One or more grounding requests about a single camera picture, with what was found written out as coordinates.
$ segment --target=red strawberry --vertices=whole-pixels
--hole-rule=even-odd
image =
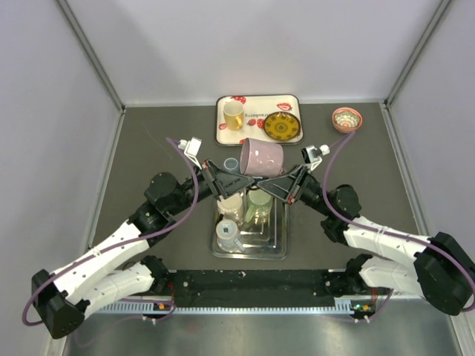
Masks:
[[[242,104],[246,104],[246,97],[245,96],[231,96],[231,99],[237,100]]]
[[[292,106],[288,102],[282,102],[280,104],[277,104],[277,107],[283,111],[291,111]]]

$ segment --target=gray floor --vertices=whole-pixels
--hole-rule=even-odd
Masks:
[[[285,166],[302,162],[300,150],[307,145],[336,141],[341,134],[331,124],[332,112],[350,106],[364,117],[352,142],[340,153],[330,176],[330,187],[351,184],[360,196],[362,214],[399,230],[416,233],[416,226],[387,135],[379,104],[301,105],[304,139],[284,147]],[[215,140],[215,108],[129,108],[112,165],[94,245],[112,234],[144,200],[149,180],[161,171],[178,179],[189,172],[165,138],[203,140],[199,159],[221,163],[238,158],[240,148],[223,147]],[[324,175],[326,164],[315,171]],[[290,249],[285,260],[233,260],[210,252],[214,202],[201,202],[188,221],[148,251],[162,257],[169,269],[297,269],[344,268],[358,252],[331,243],[320,227],[321,215],[297,203],[290,208]]]
[[[460,356],[449,318],[421,300],[394,300],[371,324],[315,315],[177,315],[153,327],[123,315],[93,315],[65,355]]]

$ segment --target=pink mug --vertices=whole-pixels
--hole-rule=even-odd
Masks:
[[[240,172],[253,177],[276,177],[282,172],[281,145],[259,139],[246,139],[240,152]]]

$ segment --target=white backdrop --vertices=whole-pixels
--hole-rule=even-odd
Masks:
[[[475,259],[475,2],[453,2],[393,106],[432,233]]]
[[[385,98],[440,0],[69,0],[127,105]]]
[[[54,1],[0,1],[0,48],[0,354],[37,356],[31,277],[84,251],[118,113]]]

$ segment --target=purple cable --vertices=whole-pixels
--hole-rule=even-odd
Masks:
[[[330,159],[330,161],[328,163],[328,166],[327,166],[327,169],[326,169],[325,175],[324,175],[324,181],[322,183],[324,201],[325,201],[325,204],[327,205],[328,209],[330,209],[331,212],[334,213],[334,215],[337,218],[339,218],[340,220],[343,220],[346,223],[357,226],[359,228],[364,228],[365,230],[368,230],[368,231],[379,232],[379,230],[377,228],[372,228],[370,226],[366,226],[366,225],[360,224],[358,222],[349,220],[346,217],[344,217],[343,215],[341,215],[340,213],[338,213],[335,210],[335,208],[333,208],[332,205],[330,204],[330,201],[328,200],[328,196],[327,196],[328,176],[330,175],[330,171],[332,169],[333,163],[334,163],[336,157],[338,156],[338,154],[340,153],[341,149],[353,138],[353,136],[355,136],[355,133],[356,132],[353,131],[352,133],[349,133],[345,136],[343,142],[341,142],[341,144],[338,146],[338,148],[336,149],[335,153],[333,154],[332,158]],[[434,250],[435,252],[437,252],[438,254],[441,254],[444,258],[449,260],[460,271],[460,273],[463,274],[465,279],[468,281],[468,284],[472,288],[473,295],[475,296],[475,282],[471,279],[470,275],[463,268],[463,266],[456,259],[454,259],[451,255],[449,255],[447,252],[445,252],[444,250],[438,248],[437,246],[431,245],[430,243],[427,243],[425,241],[418,240],[418,239],[416,239],[414,237],[411,237],[409,235],[397,234],[397,233],[391,232],[391,231],[385,231],[384,235],[395,237],[395,238],[401,239],[401,240],[409,240],[409,241],[412,241],[413,243],[418,243],[419,245],[423,245],[427,248],[430,248],[430,249]],[[379,310],[373,315],[373,317],[375,317],[376,314],[378,314],[378,312],[380,312],[387,305],[387,301],[389,300],[390,296],[391,296],[391,293],[388,294],[386,300],[381,305],[381,308],[379,308]],[[472,301],[472,304],[469,307],[464,308],[462,311],[463,312],[470,312],[474,309],[475,309],[475,298]]]
[[[122,299],[121,300],[122,302],[133,302],[133,303],[156,303],[156,304],[165,304],[167,306],[170,306],[171,307],[171,310],[168,314],[166,314],[164,317],[161,317],[160,319],[158,319],[157,321],[159,323],[167,320],[170,318],[170,316],[175,313],[175,310],[177,310],[177,307],[175,306],[175,304],[173,302],[171,302],[170,300],[144,300],[144,299]],[[138,320],[138,319],[143,319],[144,317],[143,316],[137,316],[137,315],[134,315],[134,316],[131,316],[131,317],[124,317],[122,319],[119,319],[118,321],[116,321],[115,323],[113,323],[112,325],[104,328],[102,331],[99,332],[99,334],[95,337],[93,337],[92,339],[90,339],[87,343],[81,343],[79,341],[79,336],[77,334],[77,332],[74,333],[74,343],[76,344],[76,346],[79,348],[79,349],[86,349],[88,348],[90,345],[92,345],[93,343],[95,343],[98,339],[100,339],[101,337],[103,337],[105,334],[109,333],[113,328],[115,328],[116,326],[118,326],[119,324],[122,324],[124,323],[125,321],[129,321],[129,320]]]
[[[122,241],[121,243],[116,243],[114,245],[111,245],[111,246],[108,246],[107,248],[104,248],[103,250],[101,250],[101,254],[104,254],[105,252],[109,252],[110,250],[113,250],[114,248],[119,248],[119,247],[122,247],[124,245],[128,245],[129,243],[136,243],[138,241],[143,241],[143,240],[147,240],[147,239],[151,239],[152,237],[157,237],[157,236],[160,236],[160,235],[163,235],[163,234],[166,234],[167,232],[170,232],[171,230],[177,228],[178,226],[180,226],[182,223],[185,222],[186,219],[188,219],[188,217],[190,216],[190,214],[193,212],[197,202],[198,202],[198,191],[199,191],[199,188],[198,188],[198,178],[196,177],[196,174],[193,170],[193,166],[191,165],[191,163],[189,162],[188,158],[185,156],[185,154],[178,148],[178,145],[177,145],[177,141],[173,140],[173,139],[170,139],[169,137],[166,138],[167,142],[173,146],[173,148],[175,149],[176,152],[178,152],[179,155],[181,155],[181,157],[185,160],[185,163],[186,165],[188,166],[190,172],[191,172],[191,178],[193,179],[193,185],[194,185],[194,196],[193,196],[193,202],[191,203],[191,206],[190,206],[190,209],[186,212],[186,214],[180,219],[178,220],[175,224],[169,226],[168,228],[164,228],[163,230],[160,230],[160,231],[157,231],[157,232],[154,232],[153,234],[149,234],[149,235],[145,235],[145,236],[141,236],[141,237],[136,237],[134,239],[131,239],[131,240],[128,240],[128,241]],[[35,321],[35,322],[30,322],[28,321],[27,319],[27,314],[28,314],[28,310],[30,309],[31,305],[33,304],[33,301],[36,300],[36,298],[39,296],[39,294],[47,287],[49,286],[52,282],[54,282],[55,280],[57,280],[58,278],[60,278],[61,276],[67,274],[68,272],[72,271],[73,269],[75,269],[76,267],[82,265],[83,263],[86,263],[87,261],[90,261],[92,260],[93,258],[95,258],[96,256],[94,254],[90,255],[90,256],[87,256],[85,258],[83,258],[82,260],[79,260],[75,263],[73,263],[71,266],[63,269],[62,271],[60,271],[58,274],[55,274],[54,276],[52,276],[49,280],[47,280],[46,282],[44,282],[43,284],[40,285],[40,287],[38,287],[37,290],[34,291],[34,293],[31,295],[30,299],[27,301],[26,305],[24,306],[23,308],[23,312],[22,312],[22,322],[23,324],[25,324],[26,326],[36,326],[36,325],[40,325],[40,324],[43,324],[43,321],[40,320],[40,321]]]

